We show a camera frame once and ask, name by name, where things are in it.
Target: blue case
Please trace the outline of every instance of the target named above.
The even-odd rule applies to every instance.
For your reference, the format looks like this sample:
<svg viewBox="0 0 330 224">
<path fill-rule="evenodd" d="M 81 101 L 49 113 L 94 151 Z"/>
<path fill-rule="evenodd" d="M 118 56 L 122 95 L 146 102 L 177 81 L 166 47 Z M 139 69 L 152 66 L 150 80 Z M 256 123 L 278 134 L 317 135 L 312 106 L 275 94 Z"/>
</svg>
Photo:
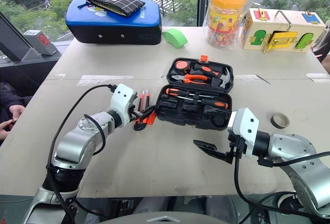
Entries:
<svg viewBox="0 0 330 224">
<path fill-rule="evenodd" d="M 68 8 L 65 22 L 83 43 L 155 45 L 161 40 L 161 18 L 158 5 L 142 0 L 145 5 L 129 17 L 106 11 L 86 0 L 73 0 Z"/>
</svg>

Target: plastic bag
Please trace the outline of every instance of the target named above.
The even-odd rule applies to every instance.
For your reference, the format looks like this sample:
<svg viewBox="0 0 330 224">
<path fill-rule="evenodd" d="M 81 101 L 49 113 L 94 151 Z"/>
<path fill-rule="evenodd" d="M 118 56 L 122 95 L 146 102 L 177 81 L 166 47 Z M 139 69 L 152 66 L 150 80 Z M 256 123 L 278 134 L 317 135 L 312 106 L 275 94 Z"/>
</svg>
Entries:
<svg viewBox="0 0 330 224">
<path fill-rule="evenodd" d="M 254 0 L 208 0 L 203 26 L 207 41 L 218 48 L 231 49 L 238 42 L 242 18 Z"/>
</svg>

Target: person's hand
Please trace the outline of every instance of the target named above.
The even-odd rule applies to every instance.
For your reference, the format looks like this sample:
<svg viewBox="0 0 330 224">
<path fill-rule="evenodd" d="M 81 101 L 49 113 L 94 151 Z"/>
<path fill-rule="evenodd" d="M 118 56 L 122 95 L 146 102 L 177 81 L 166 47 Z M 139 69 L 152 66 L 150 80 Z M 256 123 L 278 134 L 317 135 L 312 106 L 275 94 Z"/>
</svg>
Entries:
<svg viewBox="0 0 330 224">
<path fill-rule="evenodd" d="M 0 140 L 4 140 L 8 136 L 9 131 L 5 131 L 4 129 L 6 126 L 10 125 L 11 123 L 12 123 L 12 119 L 0 124 Z"/>
<path fill-rule="evenodd" d="M 25 107 L 22 105 L 13 105 L 9 107 L 9 111 L 12 113 L 12 120 L 14 122 L 17 121 L 17 119 L 19 119 L 19 117 L 21 116 L 21 114 L 24 112 Z"/>
</svg>

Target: plastic jar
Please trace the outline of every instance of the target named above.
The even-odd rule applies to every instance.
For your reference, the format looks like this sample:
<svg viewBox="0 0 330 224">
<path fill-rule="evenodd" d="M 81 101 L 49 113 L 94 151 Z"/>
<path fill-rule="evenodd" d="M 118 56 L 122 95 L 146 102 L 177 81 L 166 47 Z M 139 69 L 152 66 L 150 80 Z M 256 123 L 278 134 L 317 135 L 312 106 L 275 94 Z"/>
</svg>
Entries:
<svg viewBox="0 0 330 224">
<path fill-rule="evenodd" d="M 246 0 L 211 0 L 207 40 L 215 47 L 236 44 Z"/>
</svg>

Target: green sponge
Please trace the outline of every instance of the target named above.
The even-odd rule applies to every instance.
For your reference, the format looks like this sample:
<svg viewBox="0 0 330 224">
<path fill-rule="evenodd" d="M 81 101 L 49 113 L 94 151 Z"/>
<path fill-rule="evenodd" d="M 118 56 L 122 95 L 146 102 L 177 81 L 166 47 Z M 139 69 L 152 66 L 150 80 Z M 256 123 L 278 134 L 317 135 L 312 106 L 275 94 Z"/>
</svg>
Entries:
<svg viewBox="0 0 330 224">
<path fill-rule="evenodd" d="M 184 34 L 175 28 L 171 28 L 163 32 L 163 36 L 165 40 L 168 43 L 171 43 L 175 48 L 180 48 L 181 46 L 183 46 L 188 42 Z"/>
</svg>

